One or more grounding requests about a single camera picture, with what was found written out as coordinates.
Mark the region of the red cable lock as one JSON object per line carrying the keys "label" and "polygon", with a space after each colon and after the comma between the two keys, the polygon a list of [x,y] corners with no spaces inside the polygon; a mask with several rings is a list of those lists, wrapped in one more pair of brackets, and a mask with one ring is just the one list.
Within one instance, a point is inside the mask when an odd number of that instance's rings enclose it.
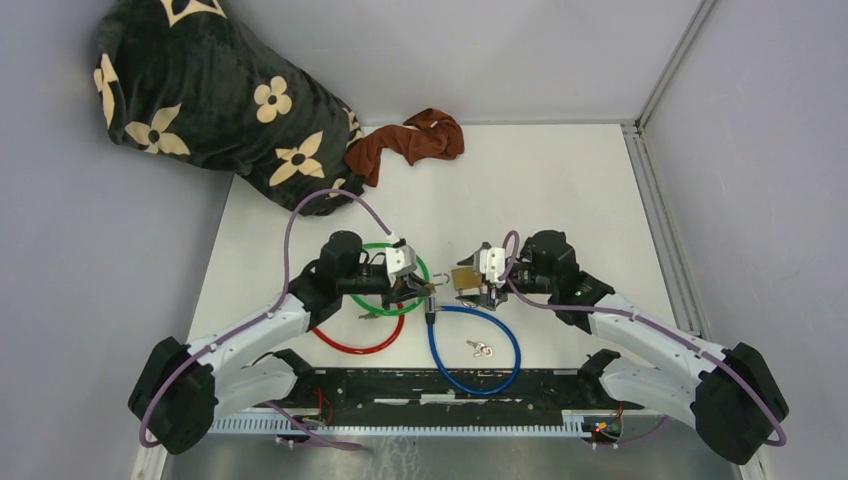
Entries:
{"label": "red cable lock", "polygon": [[399,317],[381,317],[380,319],[386,318],[395,320],[392,330],[384,338],[380,339],[379,341],[372,342],[368,345],[354,345],[350,343],[340,342],[334,339],[332,336],[329,336],[320,328],[315,328],[312,333],[322,343],[338,352],[353,356],[374,355],[392,346],[398,340],[405,327],[406,314],[401,315]]}

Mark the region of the green cable lock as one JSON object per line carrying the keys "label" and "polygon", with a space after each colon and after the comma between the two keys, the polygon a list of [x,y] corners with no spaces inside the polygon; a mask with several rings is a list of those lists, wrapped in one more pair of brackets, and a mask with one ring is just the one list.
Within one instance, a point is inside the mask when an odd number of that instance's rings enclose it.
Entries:
{"label": "green cable lock", "polygon": [[[385,242],[365,243],[363,245],[363,250],[365,252],[370,253],[372,250],[385,249],[388,246],[389,246],[389,244],[385,243]],[[426,263],[423,261],[423,259],[419,255],[416,256],[416,263],[417,263],[418,269],[423,274],[423,278],[426,279],[426,280],[429,280],[430,279],[430,271],[429,271]],[[367,303],[365,300],[363,300],[360,296],[357,296],[357,295],[350,294],[349,297],[359,307],[364,309],[365,313],[373,312],[373,313],[376,313],[378,315],[381,315],[381,317],[399,317],[401,315],[405,315],[405,314],[413,311],[418,306],[422,305],[423,302],[424,302],[423,299],[420,299],[418,301],[411,302],[410,304],[401,305],[400,303],[398,303],[396,308],[390,309],[390,308],[383,308],[383,307],[377,307],[377,306],[371,305],[371,304]]]}

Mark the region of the small brass padlock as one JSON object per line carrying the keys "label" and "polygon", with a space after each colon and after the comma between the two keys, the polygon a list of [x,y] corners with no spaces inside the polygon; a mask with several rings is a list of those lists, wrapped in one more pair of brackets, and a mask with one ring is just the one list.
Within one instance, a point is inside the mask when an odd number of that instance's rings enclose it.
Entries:
{"label": "small brass padlock", "polygon": [[426,288],[431,295],[434,295],[439,287],[448,285],[451,282],[451,277],[447,273],[436,273],[426,283]]}

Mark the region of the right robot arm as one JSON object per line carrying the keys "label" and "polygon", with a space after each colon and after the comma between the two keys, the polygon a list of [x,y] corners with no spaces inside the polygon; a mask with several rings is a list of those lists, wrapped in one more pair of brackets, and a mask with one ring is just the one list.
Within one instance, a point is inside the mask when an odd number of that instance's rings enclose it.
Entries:
{"label": "right robot arm", "polygon": [[763,446],[787,443],[789,406],[759,350],[744,342],[726,347],[650,318],[583,270],[562,231],[526,240],[511,231],[500,246],[484,242],[450,277],[461,302],[494,311],[514,297],[640,357],[635,363],[602,350],[584,363],[577,392],[591,408],[614,399],[654,410],[688,425],[737,465]]}

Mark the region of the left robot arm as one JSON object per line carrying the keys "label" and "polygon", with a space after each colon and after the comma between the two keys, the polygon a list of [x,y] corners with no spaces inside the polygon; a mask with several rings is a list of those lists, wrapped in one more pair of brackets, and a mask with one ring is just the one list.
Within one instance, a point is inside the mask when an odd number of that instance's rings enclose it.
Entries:
{"label": "left robot arm", "polygon": [[269,401],[307,404],[315,382],[297,366],[298,356],[265,353],[314,330],[340,310],[346,296],[378,295],[389,307],[434,294],[435,285],[419,275],[417,256],[404,241],[384,251],[380,263],[363,260],[364,252],[358,234],[337,231],[318,258],[259,311],[193,342],[158,342],[128,400],[140,421],[141,443],[181,454],[222,418]]}

